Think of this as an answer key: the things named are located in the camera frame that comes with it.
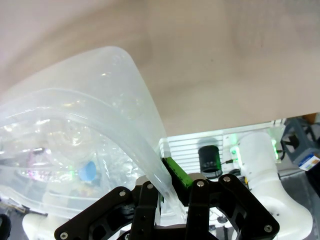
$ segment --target bolt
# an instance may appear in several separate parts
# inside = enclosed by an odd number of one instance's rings
[[[196,185],[197,185],[198,187],[203,187],[203,186],[205,185],[205,183],[204,183],[203,181],[198,181],[198,182],[196,183]]]
[[[225,176],[225,177],[223,178],[223,181],[225,181],[225,182],[230,182],[230,181],[231,181],[231,178],[228,177],[228,176]]]
[[[119,195],[120,195],[120,197],[123,197],[124,195],[126,195],[126,192],[125,192],[125,191],[121,191],[121,192],[119,193]]]
[[[61,234],[60,234],[60,238],[61,238],[62,240],[67,239],[67,238],[68,238],[68,233],[66,233],[66,232],[61,233]]]
[[[265,230],[267,233],[271,233],[271,232],[272,232],[272,226],[270,226],[270,225],[265,225],[265,226],[264,226],[264,230]]]

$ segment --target green strip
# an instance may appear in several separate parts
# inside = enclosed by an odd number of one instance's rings
[[[189,177],[189,175],[175,162],[175,160],[172,159],[172,157],[166,157],[164,160],[186,188],[192,185],[193,180],[191,177]]]

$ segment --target black robotic claw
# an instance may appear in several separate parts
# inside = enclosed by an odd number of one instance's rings
[[[172,182],[175,189],[180,188]],[[157,224],[161,198],[147,181],[132,191],[125,187],[113,189],[57,228],[54,237],[56,240],[107,240],[132,223],[131,230],[118,240],[216,240],[209,233],[212,207],[217,207],[229,219],[238,240],[272,240],[279,232],[278,222],[232,174],[222,175],[218,182],[196,179],[177,192],[189,196],[186,224],[166,227]]]

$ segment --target beige table surface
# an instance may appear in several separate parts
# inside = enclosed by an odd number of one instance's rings
[[[320,112],[312,0],[2,0],[0,94],[103,46],[132,56],[169,136]]]

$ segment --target black cylinder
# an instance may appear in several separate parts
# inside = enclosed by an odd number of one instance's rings
[[[215,179],[222,175],[219,148],[210,145],[198,150],[200,171],[208,179]]]

